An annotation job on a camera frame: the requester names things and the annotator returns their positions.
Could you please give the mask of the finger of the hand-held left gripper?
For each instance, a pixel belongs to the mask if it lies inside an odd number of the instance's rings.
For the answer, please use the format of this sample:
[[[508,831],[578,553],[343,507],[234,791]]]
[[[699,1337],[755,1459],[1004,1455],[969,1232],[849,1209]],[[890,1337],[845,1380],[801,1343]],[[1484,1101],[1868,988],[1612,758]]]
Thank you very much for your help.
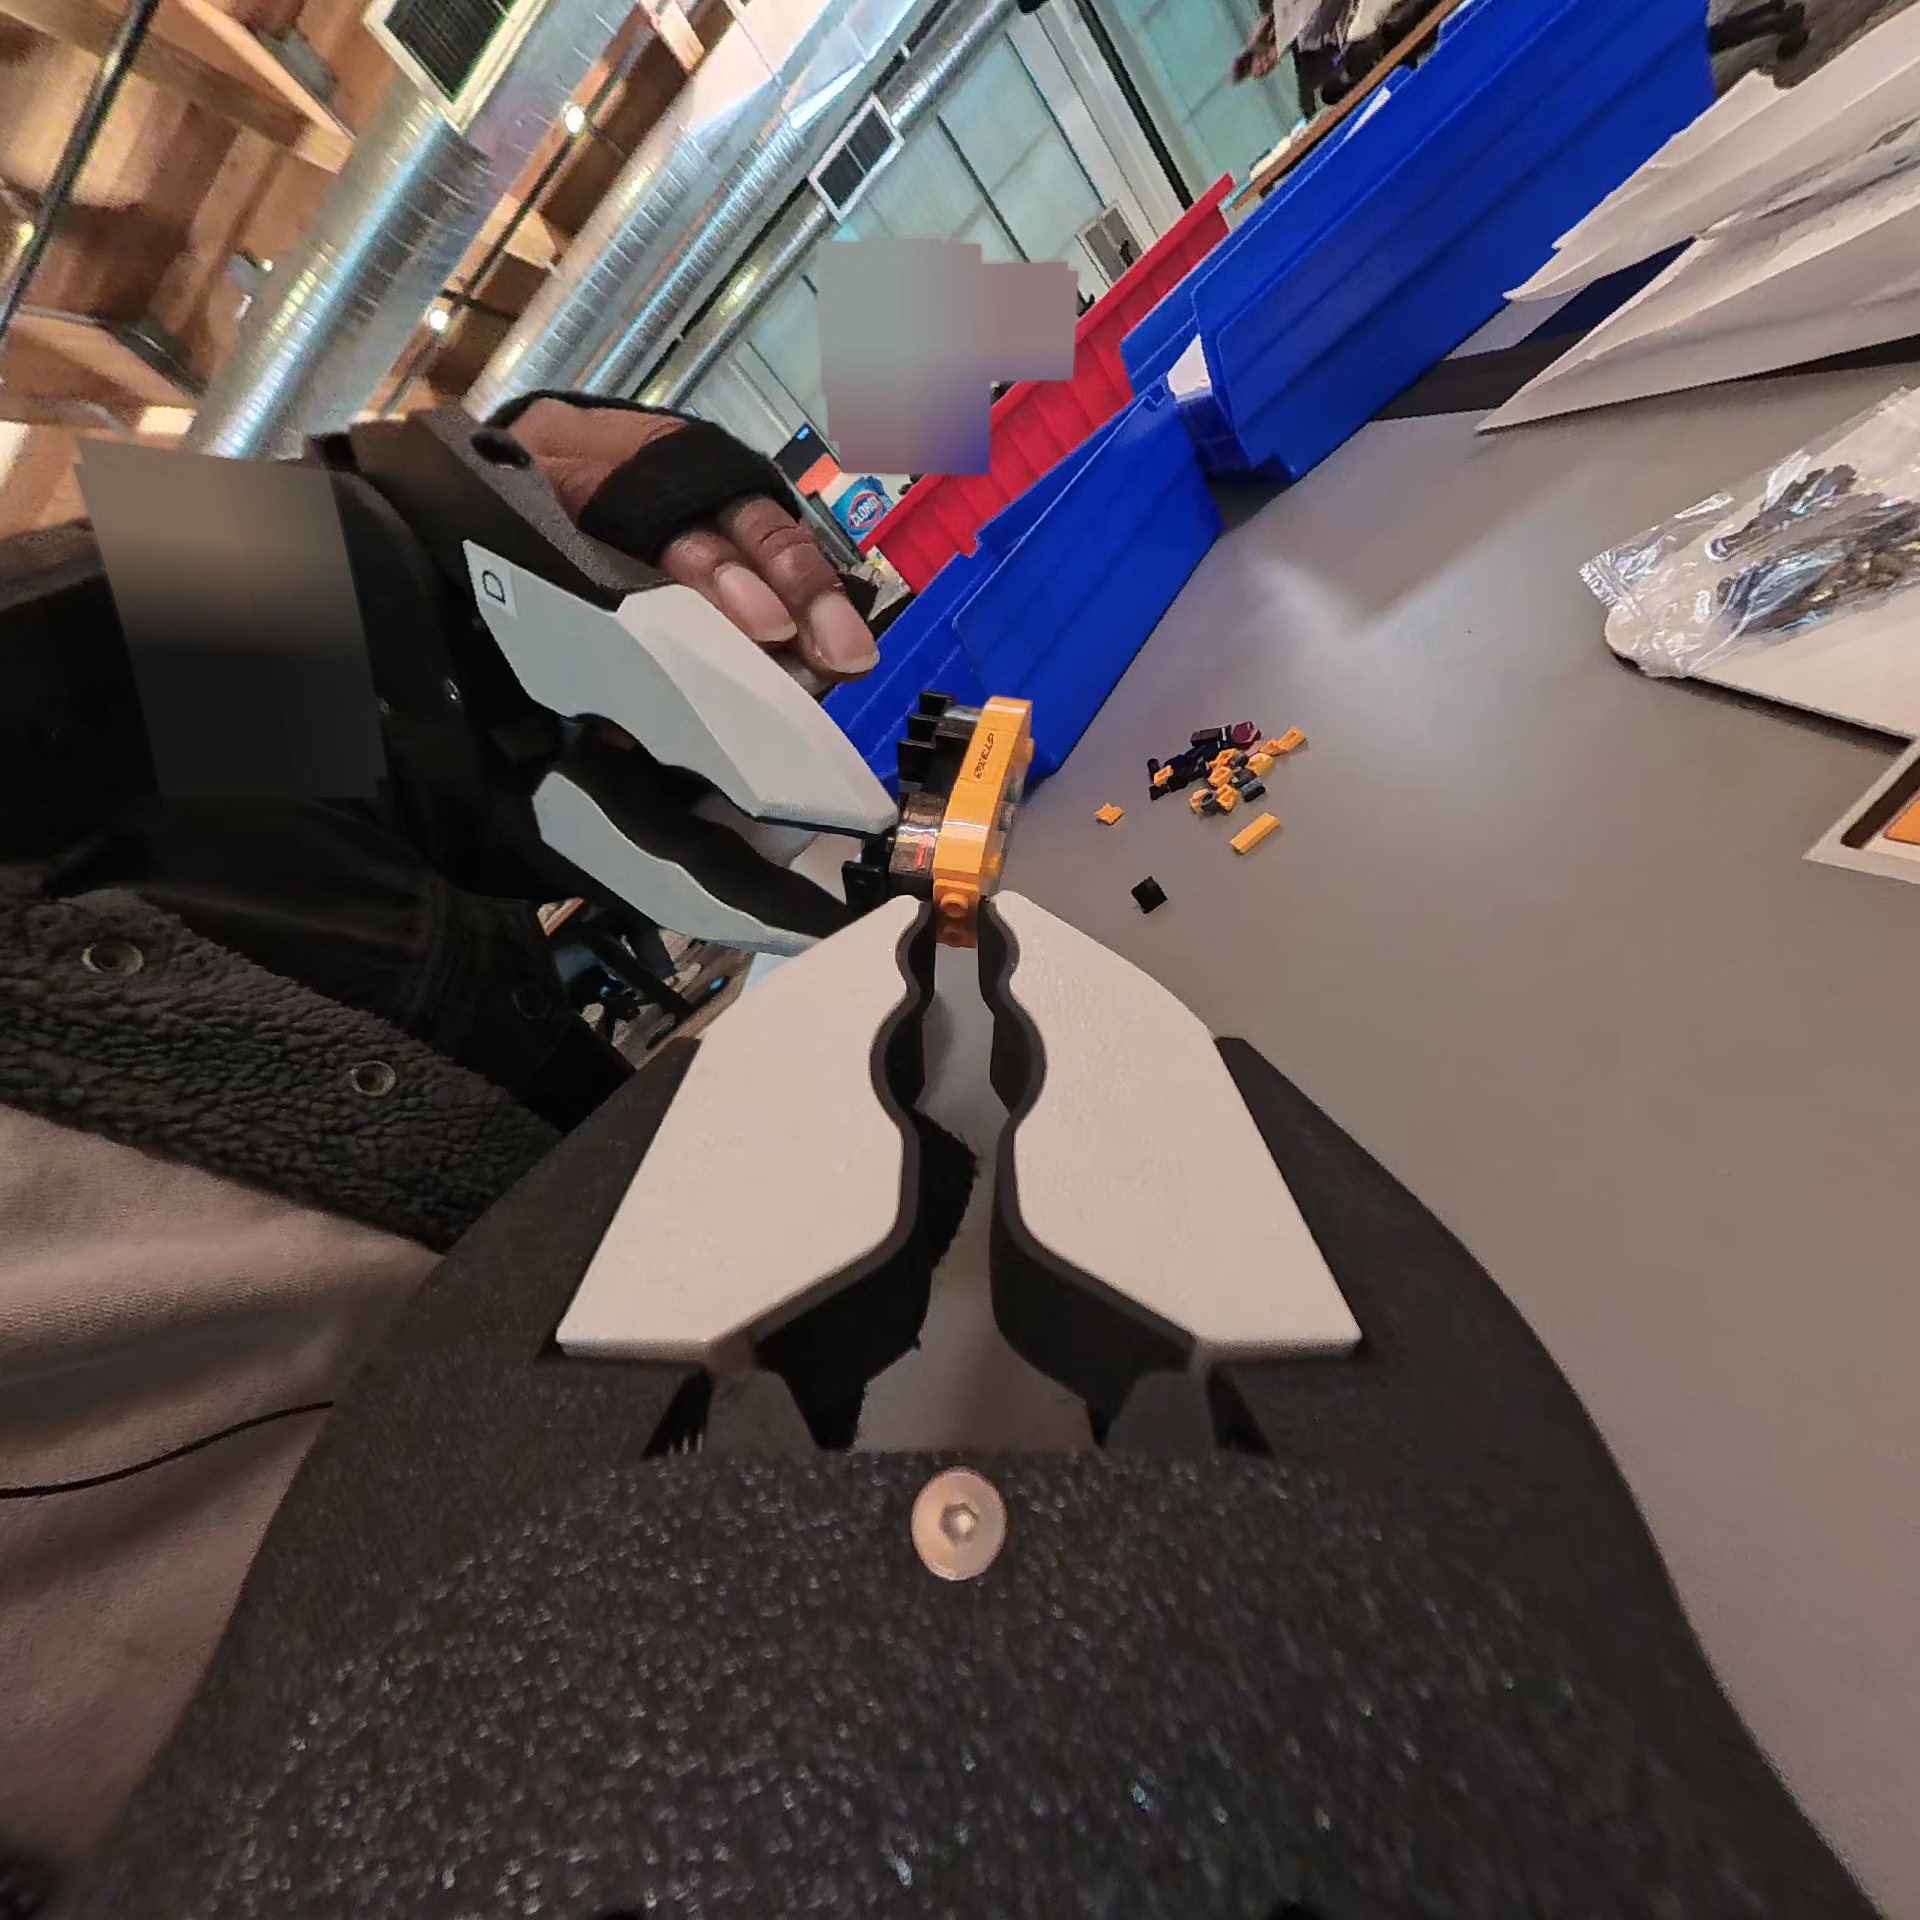
[[[696,944],[790,959],[845,931],[838,894],[707,817],[615,817],[569,773],[543,773],[529,810],[583,885]]]
[[[517,685],[561,719],[608,719],[762,829],[884,831],[896,796],[787,666],[696,589],[597,609],[465,538],[474,611]]]

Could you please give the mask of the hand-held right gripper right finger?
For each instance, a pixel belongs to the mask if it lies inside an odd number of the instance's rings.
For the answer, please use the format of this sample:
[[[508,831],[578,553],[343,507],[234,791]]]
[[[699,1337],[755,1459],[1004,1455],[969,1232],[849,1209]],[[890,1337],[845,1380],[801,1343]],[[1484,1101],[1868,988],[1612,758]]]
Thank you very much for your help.
[[[990,1315],[1108,1436],[1142,1380],[1345,1363],[1359,1321],[1208,1026],[1025,894],[986,905]]]

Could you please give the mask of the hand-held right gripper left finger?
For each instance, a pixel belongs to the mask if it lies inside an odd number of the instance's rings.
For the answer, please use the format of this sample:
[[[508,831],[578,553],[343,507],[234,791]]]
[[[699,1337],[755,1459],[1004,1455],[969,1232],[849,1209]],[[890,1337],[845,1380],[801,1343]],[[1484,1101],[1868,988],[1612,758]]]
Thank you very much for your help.
[[[687,1057],[555,1343],[777,1376],[816,1444],[925,1337],[964,1142],[919,1112],[935,909],[890,898],[777,965]]]

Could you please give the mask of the orange black lego car section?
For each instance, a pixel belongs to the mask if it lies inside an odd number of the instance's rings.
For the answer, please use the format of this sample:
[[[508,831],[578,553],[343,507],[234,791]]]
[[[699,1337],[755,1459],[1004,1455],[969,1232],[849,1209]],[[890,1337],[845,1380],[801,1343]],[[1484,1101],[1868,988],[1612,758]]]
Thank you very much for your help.
[[[843,868],[849,913],[925,898],[945,948],[976,948],[1035,770],[1025,702],[925,689],[897,735],[897,821]]]

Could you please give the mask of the person's left forearm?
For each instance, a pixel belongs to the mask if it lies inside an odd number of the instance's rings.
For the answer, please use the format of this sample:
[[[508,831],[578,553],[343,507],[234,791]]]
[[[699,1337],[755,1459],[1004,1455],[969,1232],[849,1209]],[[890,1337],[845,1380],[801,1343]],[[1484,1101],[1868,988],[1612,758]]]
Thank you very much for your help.
[[[92,527],[0,550],[4,868],[37,868],[50,894],[132,889],[555,1126],[630,1075],[569,1005],[535,913],[555,894],[517,845],[409,779],[352,804],[155,796]]]

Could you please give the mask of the pile of small lego pieces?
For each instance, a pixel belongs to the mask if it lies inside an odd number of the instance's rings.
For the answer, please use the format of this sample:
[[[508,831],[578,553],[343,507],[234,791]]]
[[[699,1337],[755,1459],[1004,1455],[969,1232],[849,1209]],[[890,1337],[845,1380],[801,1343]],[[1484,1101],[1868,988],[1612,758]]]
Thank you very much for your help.
[[[1255,719],[1194,732],[1179,752],[1148,758],[1148,796],[1184,796],[1194,817],[1223,817],[1258,804],[1269,773],[1303,751],[1303,732],[1269,735]]]

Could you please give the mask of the plastic bag with lego pieces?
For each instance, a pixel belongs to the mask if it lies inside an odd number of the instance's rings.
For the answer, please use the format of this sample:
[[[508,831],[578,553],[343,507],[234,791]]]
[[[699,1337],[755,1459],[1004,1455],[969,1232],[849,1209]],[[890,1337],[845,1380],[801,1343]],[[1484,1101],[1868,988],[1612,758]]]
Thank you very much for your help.
[[[1643,678],[1920,603],[1920,395],[1889,388],[1814,447],[1580,563],[1607,645]]]

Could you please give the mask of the person's left hand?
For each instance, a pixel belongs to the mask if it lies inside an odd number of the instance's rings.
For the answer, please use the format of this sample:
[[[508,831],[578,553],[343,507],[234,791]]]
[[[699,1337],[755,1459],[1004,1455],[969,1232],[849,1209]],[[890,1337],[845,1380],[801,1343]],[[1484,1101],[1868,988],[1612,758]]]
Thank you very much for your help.
[[[790,488],[731,429],[591,395],[529,395],[489,429],[529,451],[589,538],[662,569],[828,685],[874,673],[874,632]]]

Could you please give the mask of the blue plastic bin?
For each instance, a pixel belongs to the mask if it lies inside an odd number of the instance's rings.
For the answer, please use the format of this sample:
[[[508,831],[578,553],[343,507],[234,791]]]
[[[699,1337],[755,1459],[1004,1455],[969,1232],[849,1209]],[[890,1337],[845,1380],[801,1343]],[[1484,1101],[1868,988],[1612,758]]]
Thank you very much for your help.
[[[1704,106],[1702,0],[1456,6],[1121,335],[1121,366],[1148,388],[1201,345],[1201,471],[1296,484]]]
[[[1218,533],[1179,397],[1157,379],[976,531],[884,629],[882,666],[828,717],[882,783],[919,697],[1029,707],[1029,783],[1059,773]]]

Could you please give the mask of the red plastic bin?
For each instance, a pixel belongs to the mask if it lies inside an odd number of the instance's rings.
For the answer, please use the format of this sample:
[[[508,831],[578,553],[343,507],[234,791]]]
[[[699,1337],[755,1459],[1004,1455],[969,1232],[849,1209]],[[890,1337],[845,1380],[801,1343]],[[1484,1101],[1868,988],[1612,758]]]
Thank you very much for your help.
[[[858,533],[908,589],[928,589],[947,561],[976,550],[976,531],[1078,441],[1131,405],[1121,335],[1228,236],[1218,177],[1074,328],[1071,379],[1025,379],[990,405],[990,467],[982,476],[925,476]]]

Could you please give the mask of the person's beige shirt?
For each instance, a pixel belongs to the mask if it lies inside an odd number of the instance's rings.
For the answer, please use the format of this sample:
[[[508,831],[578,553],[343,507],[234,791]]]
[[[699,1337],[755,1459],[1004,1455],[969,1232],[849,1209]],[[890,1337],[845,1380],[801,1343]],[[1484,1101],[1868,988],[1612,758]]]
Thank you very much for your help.
[[[64,1873],[171,1743],[431,1248],[22,1112],[0,1170],[0,1828]]]

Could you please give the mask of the orange sticker sheet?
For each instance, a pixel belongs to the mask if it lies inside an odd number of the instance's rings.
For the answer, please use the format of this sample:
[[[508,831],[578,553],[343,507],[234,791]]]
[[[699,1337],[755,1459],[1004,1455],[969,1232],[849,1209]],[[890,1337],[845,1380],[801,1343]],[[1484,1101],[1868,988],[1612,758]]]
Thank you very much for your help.
[[[1803,853],[1803,862],[1920,885],[1920,742],[1908,742],[1870,791]]]

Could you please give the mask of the silver ventilation duct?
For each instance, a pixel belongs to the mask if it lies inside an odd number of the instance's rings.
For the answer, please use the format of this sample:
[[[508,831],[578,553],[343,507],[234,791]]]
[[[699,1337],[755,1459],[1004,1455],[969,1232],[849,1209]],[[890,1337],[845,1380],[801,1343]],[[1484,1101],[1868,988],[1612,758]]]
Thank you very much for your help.
[[[1035,6],[724,8],[720,45],[470,379],[470,414],[535,388],[628,395],[863,124],[905,136],[976,45]],[[358,417],[630,15],[666,35],[666,6],[371,6],[397,80],[251,296],[183,441],[287,456]]]

